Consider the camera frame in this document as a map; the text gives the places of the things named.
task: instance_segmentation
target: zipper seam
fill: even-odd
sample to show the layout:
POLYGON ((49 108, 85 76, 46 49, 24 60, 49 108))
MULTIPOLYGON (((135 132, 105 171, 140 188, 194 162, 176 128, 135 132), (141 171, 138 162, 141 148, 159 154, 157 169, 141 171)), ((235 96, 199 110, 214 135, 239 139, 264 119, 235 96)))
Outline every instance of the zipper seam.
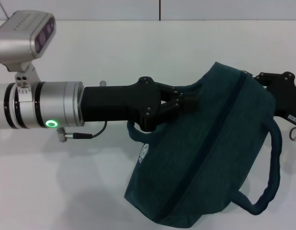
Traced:
POLYGON ((237 98, 239 96, 239 93, 246 81, 246 74, 240 73, 239 79, 236 82, 233 90, 231 91, 231 94, 229 98, 227 99, 226 103, 223 105, 222 109, 220 110, 220 113, 218 114, 215 122, 213 123, 209 133, 206 135, 205 140, 203 144, 201 145, 200 149, 197 152, 197 155, 195 156, 195 159, 191 163, 191 166, 188 168, 186 174, 184 177, 180 180, 179 185, 175 189, 175 191, 172 193, 171 197, 169 198, 168 202, 165 204, 165 206, 162 208, 162 210, 155 216, 153 219, 154 222, 159 222, 162 219, 166 218, 176 207, 176 205, 179 202, 179 197, 182 197, 186 189, 188 188, 189 184, 192 182, 193 178, 195 177, 196 173, 201 168, 204 160, 209 155, 209 152, 217 140, 220 131, 230 113, 232 108, 234 107, 235 102, 237 101, 237 98))

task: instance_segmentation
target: white wall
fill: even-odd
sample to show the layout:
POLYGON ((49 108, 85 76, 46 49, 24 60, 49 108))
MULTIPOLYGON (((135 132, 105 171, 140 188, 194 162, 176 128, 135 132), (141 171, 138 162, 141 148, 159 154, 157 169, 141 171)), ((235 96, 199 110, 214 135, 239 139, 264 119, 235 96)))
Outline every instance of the white wall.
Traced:
MULTIPOLYGON (((16 10, 51 12, 57 20, 159 20, 159 0, 1 0, 16 10)), ((0 8, 0 20, 4 14, 0 8)))
POLYGON ((296 20, 296 0, 161 0, 162 20, 296 20))

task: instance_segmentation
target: green indicator ring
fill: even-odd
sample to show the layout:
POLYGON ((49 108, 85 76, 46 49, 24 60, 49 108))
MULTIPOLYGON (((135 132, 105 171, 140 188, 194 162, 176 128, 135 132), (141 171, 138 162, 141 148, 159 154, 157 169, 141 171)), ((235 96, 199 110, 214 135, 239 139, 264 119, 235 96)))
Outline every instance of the green indicator ring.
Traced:
POLYGON ((46 126, 54 128, 58 126, 58 123, 54 120, 49 120, 49 121, 46 121, 46 126))

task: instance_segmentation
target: teal bag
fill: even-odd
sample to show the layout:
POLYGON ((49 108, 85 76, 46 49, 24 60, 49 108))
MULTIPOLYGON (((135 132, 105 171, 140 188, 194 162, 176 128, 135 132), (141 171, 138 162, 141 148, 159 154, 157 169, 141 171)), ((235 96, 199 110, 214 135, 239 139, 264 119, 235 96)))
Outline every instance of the teal bag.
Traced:
POLYGON ((250 74, 216 63, 197 83, 198 111, 144 134, 145 145, 125 198, 150 220, 189 228, 202 215, 233 202, 253 215, 273 200, 280 183, 282 137, 273 120, 275 99, 250 74), (256 204, 239 191, 268 134, 272 137, 267 188, 256 204))

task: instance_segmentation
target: white surface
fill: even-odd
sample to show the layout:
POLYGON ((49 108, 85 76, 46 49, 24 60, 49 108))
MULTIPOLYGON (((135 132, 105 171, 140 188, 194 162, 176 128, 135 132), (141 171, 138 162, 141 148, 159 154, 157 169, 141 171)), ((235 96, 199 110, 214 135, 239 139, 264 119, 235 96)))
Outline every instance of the white surface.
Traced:
POLYGON ((296 20, 296 0, 161 0, 162 20, 296 20))
MULTIPOLYGON (((94 86, 106 80, 113 86, 151 76, 183 85, 198 80, 215 61, 254 75, 296 75, 296 22, 58 22, 52 44, 34 65, 43 81, 94 86)), ((12 80, 0 65, 0 83, 12 80)), ((276 121, 283 153, 274 201, 256 217, 231 204, 202 217, 193 229, 296 230, 296 143, 288 138, 293 125, 276 121)), ((102 125, 68 131, 94 133, 102 125)), ((0 130, 0 230, 170 229, 123 198, 141 147, 128 137, 125 122, 110 122, 97 139, 65 144, 51 129, 0 130)), ((267 186, 269 162, 268 137, 241 189, 252 202, 267 186)))
MULTIPOLYGON (((57 20, 159 20, 159 0, 1 0, 8 15, 17 10, 53 13, 57 20)), ((0 8, 0 20, 5 16, 0 8)))

